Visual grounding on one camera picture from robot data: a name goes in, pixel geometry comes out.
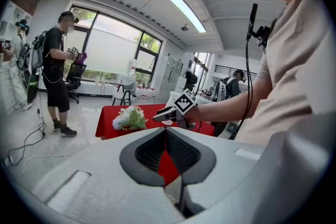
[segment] bouquet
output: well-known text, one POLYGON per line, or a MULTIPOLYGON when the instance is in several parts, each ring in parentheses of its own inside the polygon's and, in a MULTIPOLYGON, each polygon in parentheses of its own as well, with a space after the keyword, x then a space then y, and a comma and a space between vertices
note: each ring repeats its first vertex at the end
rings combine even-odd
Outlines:
POLYGON ((146 122, 143 111, 137 105, 131 105, 126 109, 121 109, 119 116, 113 120, 115 130, 145 130, 146 122))

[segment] red tablecloth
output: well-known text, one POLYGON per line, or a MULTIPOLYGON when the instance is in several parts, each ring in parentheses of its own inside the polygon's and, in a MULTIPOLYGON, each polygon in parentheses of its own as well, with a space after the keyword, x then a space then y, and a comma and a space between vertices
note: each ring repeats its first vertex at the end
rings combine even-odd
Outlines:
MULTIPOLYGON (((123 130, 116 131, 112 126, 112 121, 119 115, 120 109, 127 107, 127 105, 104 106, 100 114, 96 136, 105 140, 136 132, 123 130)), ((153 117, 156 115, 157 111, 163 109, 165 104, 148 104, 140 105, 139 107, 143 110, 145 118, 148 119, 146 123, 148 129, 166 126, 161 122, 153 121, 153 117)), ((177 127, 177 123, 173 122, 172 127, 177 127)), ((193 131, 197 132, 198 127, 195 127, 193 131)), ((214 136, 215 128, 210 124, 203 122, 199 133, 214 136)), ((164 177, 166 185, 170 184, 179 176, 172 159, 169 157, 166 151, 163 153, 161 158, 158 173, 164 177)))

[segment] white floor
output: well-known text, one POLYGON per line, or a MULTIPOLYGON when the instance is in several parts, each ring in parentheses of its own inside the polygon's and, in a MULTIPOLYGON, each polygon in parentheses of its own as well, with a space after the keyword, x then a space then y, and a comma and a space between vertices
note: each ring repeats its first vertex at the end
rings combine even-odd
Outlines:
MULTIPOLYGON (((42 107, 41 111, 47 125, 46 136, 36 145, 26 146, 24 158, 17 166, 12 165, 5 168, 8 175, 12 176, 13 180, 18 181, 27 190, 32 190, 34 185, 47 172, 66 160, 67 156, 63 157, 62 154, 76 154, 101 140, 95 137, 99 116, 103 106, 112 105, 112 100, 110 98, 91 97, 80 97, 79 100, 79 104, 70 100, 70 110, 68 112, 68 126, 78 132, 77 136, 73 138, 60 138, 59 134, 54 132, 53 123, 47 111, 45 93, 41 93, 41 96, 35 99, 34 105, 28 111, 16 110, 6 119, 5 131, 0 135, 2 159, 7 157, 7 152, 10 149, 22 146, 27 135, 38 128, 41 120, 38 118, 37 109, 42 107), (34 158, 37 156, 58 157, 34 158)), ((153 103, 153 101, 139 98, 134 101, 134 104, 148 103, 153 103)), ((42 133, 40 131, 36 132, 29 137, 26 144, 34 143, 41 138, 42 133)), ((14 163, 19 161, 22 153, 23 149, 10 152, 14 163)))

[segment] shoe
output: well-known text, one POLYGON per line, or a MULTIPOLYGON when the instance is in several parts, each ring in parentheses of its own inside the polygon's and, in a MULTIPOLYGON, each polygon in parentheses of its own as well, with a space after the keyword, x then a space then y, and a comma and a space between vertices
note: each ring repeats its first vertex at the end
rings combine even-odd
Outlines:
POLYGON ((77 135, 77 131, 70 129, 68 126, 61 126, 61 134, 66 137, 74 137, 77 135))
POLYGON ((22 109, 26 111, 26 110, 30 109, 32 107, 32 105, 33 105, 33 103, 26 104, 22 109))
POLYGON ((14 108, 15 108, 15 109, 21 109, 21 108, 23 108, 23 105, 21 105, 21 104, 16 104, 14 108))
POLYGON ((57 121, 56 123, 54 122, 54 132, 58 132, 60 128, 61 128, 61 122, 60 121, 57 121))

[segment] fluorescent light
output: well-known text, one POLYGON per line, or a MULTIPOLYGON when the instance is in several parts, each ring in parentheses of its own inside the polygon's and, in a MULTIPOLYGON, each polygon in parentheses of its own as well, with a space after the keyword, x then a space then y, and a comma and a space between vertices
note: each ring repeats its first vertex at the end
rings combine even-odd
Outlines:
POLYGON ((202 22, 197 18, 193 10, 188 6, 188 4, 184 0, 171 0, 188 19, 193 23, 198 32, 205 33, 206 29, 204 28, 202 22))

